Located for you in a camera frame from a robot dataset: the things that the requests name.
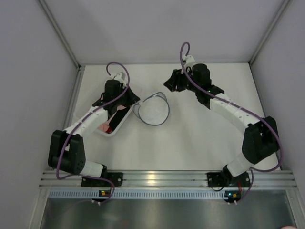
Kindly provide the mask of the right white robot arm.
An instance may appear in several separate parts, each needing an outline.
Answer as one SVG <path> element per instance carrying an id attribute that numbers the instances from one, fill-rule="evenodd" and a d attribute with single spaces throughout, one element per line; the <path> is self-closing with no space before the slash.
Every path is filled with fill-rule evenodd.
<path id="1" fill-rule="evenodd" d="M 231 102 L 224 90 L 212 84 L 210 70 L 205 64 L 174 69 L 163 85 L 171 92 L 194 92 L 199 103 L 222 116 L 243 134 L 241 153 L 223 168 L 232 177 L 241 175 L 279 150 L 276 121 L 270 116 L 261 118 Z"/>

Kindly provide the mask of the round mesh laundry bag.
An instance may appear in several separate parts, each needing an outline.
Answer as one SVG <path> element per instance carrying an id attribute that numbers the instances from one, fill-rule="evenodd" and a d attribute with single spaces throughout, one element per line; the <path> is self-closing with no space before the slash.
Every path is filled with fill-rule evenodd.
<path id="1" fill-rule="evenodd" d="M 170 115 L 170 105 L 163 92 L 156 92 L 133 106 L 133 113 L 149 126 L 163 125 Z"/>

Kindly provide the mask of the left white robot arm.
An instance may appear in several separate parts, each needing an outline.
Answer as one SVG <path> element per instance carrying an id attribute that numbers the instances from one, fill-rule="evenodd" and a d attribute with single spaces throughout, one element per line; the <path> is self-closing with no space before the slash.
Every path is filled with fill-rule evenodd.
<path id="1" fill-rule="evenodd" d="M 48 165 L 75 176 L 102 177 L 107 168 L 86 159 L 84 140 L 105 124 L 110 124 L 112 131 L 118 129 L 139 100 L 124 80 L 107 80 L 100 98 L 82 118 L 52 133 Z"/>

